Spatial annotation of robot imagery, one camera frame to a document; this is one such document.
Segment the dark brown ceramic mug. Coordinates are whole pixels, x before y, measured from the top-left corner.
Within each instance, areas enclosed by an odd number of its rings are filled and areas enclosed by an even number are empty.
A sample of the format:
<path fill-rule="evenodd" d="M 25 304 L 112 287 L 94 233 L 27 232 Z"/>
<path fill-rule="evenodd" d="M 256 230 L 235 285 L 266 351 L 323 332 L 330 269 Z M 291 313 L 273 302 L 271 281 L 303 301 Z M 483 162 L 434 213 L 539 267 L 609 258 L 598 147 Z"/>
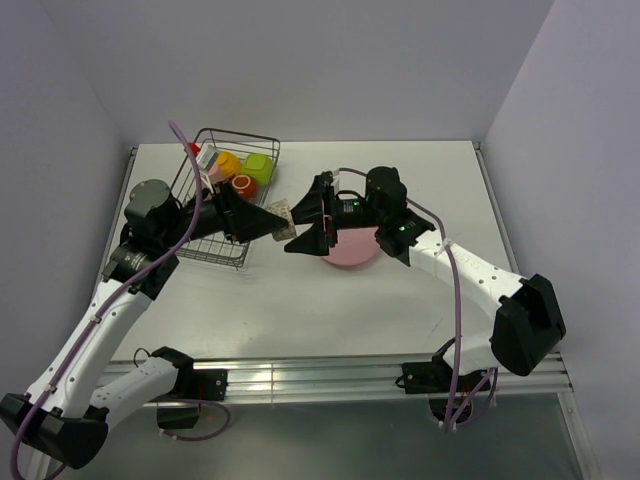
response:
<path fill-rule="evenodd" d="M 250 175 L 235 175 L 231 179 L 231 186 L 240 197 L 246 200 L 253 201 L 257 196 L 258 183 Z"/>

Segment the pink round plate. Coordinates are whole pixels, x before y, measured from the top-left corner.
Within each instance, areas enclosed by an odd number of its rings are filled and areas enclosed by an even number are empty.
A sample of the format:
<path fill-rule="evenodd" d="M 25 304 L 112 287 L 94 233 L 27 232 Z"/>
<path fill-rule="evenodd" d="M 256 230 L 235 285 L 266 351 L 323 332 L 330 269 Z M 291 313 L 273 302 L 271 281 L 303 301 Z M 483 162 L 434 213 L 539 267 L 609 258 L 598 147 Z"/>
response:
<path fill-rule="evenodd" d="M 338 231 L 338 242 L 322 260 L 335 267 L 360 267 L 380 254 L 375 227 Z"/>

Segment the pink plastic cup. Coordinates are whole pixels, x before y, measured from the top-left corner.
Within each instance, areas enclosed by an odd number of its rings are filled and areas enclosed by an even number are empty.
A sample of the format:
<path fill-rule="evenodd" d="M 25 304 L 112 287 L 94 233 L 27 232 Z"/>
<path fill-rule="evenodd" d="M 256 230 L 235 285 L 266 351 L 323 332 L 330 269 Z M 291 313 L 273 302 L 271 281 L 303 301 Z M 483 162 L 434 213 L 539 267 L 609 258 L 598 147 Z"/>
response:
<path fill-rule="evenodd" d="M 221 171 L 220 166 L 219 166 L 219 164 L 217 162 L 215 162 L 211 166 L 211 168 L 208 170 L 207 178 L 209 180 L 209 183 L 212 186 L 215 186 L 218 183 L 224 182 L 226 180 L 226 177 L 223 174 L 223 172 Z"/>

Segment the white square bowl green outside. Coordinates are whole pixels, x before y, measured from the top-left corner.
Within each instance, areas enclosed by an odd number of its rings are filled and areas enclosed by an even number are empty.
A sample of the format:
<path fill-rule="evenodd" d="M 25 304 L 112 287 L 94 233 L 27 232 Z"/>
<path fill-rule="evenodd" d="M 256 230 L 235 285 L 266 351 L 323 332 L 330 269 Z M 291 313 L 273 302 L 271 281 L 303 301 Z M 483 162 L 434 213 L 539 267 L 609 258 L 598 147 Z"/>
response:
<path fill-rule="evenodd" d="M 261 153 L 249 154 L 243 164 L 241 173 L 248 175 L 261 185 L 267 185 L 272 177 L 274 161 L 270 156 Z"/>

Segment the yellow ribbed bowl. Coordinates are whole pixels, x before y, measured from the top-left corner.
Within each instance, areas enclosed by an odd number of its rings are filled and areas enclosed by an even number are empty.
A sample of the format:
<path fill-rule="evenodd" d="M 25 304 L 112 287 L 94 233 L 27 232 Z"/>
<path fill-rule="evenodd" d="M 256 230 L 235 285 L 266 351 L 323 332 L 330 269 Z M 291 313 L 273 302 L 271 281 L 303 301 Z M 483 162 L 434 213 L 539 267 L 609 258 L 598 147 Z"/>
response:
<path fill-rule="evenodd" d="M 225 179 L 233 178 L 242 171 L 241 160 L 232 152 L 221 151 L 216 159 L 220 173 Z"/>

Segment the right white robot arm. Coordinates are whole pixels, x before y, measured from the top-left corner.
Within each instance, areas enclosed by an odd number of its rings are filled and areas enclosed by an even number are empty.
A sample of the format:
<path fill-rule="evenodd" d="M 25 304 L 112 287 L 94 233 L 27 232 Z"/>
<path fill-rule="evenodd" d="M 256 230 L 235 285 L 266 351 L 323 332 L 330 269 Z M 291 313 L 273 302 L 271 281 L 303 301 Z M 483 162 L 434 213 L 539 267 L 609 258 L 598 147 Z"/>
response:
<path fill-rule="evenodd" d="M 381 250 L 454 290 L 454 337 L 434 356 L 433 378 L 452 390 L 468 374 L 503 367 L 529 375 L 566 334 L 552 283 L 502 270 L 450 240 L 434 216 L 421 217 L 394 167 L 365 175 L 365 191 L 338 191 L 337 175 L 315 176 L 293 207 L 294 224 L 309 228 L 288 253 L 326 256 L 345 230 L 372 227 Z"/>

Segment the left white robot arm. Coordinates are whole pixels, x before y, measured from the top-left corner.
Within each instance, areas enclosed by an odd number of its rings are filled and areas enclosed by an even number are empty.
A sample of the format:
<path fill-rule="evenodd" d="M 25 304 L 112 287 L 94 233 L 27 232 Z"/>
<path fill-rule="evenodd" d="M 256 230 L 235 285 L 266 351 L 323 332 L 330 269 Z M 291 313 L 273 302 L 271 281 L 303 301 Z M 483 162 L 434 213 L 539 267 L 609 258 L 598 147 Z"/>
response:
<path fill-rule="evenodd" d="M 133 188 L 125 219 L 120 244 L 69 340 L 26 393 L 7 394 L 1 401 L 1 419 L 16 437 L 14 450 L 28 445 L 80 469 L 97 455 L 108 433 L 143 404 L 191 395 L 194 361 L 169 347 L 107 386 L 97 383 L 177 268 L 176 252 L 184 243 L 218 232 L 247 242 L 288 224 L 226 183 L 209 200 L 196 194 L 180 204 L 158 179 Z"/>

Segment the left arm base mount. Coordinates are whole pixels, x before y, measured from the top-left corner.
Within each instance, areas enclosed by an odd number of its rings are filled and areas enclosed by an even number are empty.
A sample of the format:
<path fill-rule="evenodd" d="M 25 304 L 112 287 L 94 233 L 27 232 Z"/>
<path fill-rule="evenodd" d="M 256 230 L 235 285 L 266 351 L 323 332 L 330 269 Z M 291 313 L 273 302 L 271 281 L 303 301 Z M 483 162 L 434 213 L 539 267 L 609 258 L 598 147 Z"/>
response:
<path fill-rule="evenodd" d="M 228 371 L 194 370 L 184 385 L 158 398 L 156 424 L 179 435 L 180 430 L 215 426 L 219 434 L 231 424 L 231 412 L 222 404 L 226 396 Z"/>

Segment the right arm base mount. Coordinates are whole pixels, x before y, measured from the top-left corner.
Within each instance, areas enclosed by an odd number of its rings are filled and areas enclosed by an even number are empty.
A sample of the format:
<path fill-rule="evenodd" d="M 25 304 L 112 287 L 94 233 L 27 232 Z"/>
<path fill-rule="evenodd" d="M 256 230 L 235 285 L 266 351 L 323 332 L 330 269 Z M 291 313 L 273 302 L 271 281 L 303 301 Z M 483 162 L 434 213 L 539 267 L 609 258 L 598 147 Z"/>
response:
<path fill-rule="evenodd" d="M 452 368 L 445 362 L 405 362 L 395 385 L 411 394 L 448 393 L 453 378 Z M 456 393 L 470 392 L 485 376 L 486 371 L 474 371 L 457 377 Z"/>

